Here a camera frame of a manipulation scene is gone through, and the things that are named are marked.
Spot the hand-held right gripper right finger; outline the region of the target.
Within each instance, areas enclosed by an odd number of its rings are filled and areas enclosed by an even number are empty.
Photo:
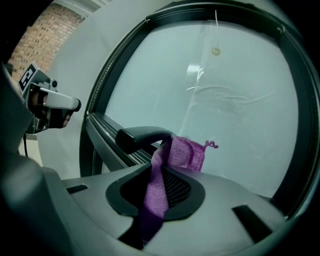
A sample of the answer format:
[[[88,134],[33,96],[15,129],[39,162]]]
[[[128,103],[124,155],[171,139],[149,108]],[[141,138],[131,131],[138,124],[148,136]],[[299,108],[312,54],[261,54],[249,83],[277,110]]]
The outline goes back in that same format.
[[[173,166],[162,174],[169,209],[154,252],[239,252],[285,223],[272,203],[229,179]]]

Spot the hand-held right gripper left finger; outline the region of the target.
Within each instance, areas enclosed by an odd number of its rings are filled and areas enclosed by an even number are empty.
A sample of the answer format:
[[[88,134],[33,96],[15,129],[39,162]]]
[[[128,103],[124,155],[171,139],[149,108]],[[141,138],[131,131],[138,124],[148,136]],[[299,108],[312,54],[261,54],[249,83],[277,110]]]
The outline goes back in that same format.
[[[63,180],[80,209],[113,238],[123,236],[143,205],[151,164]]]

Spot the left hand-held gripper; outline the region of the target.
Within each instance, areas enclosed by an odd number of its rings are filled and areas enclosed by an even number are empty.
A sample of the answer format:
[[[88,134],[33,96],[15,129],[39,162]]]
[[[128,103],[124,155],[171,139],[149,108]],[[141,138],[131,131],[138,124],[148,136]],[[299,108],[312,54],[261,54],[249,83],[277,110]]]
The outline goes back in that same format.
[[[33,114],[27,134],[37,134],[49,128],[51,109],[79,111],[82,106],[78,98],[58,93],[57,81],[35,62],[25,70],[18,85],[22,90],[24,105]]]

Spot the purple wiping cloth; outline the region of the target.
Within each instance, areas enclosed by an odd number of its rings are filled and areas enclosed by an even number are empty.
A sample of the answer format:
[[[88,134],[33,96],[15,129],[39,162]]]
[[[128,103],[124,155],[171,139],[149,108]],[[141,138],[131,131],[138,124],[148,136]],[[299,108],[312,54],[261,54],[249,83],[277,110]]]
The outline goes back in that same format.
[[[159,231],[164,222],[164,214],[169,209],[165,190],[162,165],[170,165],[200,172],[205,160],[207,147],[217,149],[214,141],[199,144],[186,137],[175,136],[154,152],[151,158],[150,180],[139,211],[139,229],[142,245],[145,246]]]

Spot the person's left hand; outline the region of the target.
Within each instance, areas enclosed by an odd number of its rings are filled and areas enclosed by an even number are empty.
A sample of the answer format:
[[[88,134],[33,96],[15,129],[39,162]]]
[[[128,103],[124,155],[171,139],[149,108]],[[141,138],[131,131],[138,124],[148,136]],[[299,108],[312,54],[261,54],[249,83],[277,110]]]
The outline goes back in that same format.
[[[47,105],[48,94],[44,91],[34,90],[30,92],[28,108],[34,116],[40,120],[42,126],[48,125],[49,129],[65,128],[72,116],[72,111],[63,109],[51,109]]]

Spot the black window frame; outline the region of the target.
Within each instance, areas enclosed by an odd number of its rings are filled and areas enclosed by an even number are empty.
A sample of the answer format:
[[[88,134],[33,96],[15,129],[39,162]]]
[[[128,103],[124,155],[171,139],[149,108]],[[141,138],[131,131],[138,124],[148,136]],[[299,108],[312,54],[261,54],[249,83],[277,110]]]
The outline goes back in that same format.
[[[115,47],[103,65],[88,98],[84,114],[101,113],[131,56],[154,29],[179,23],[213,22],[239,26],[271,39],[283,54],[291,73],[298,101],[296,142],[287,172],[272,197],[248,191],[272,203],[285,217],[302,214],[319,182],[320,79],[301,34],[280,18],[250,4],[191,3],[161,9],[138,23]]]

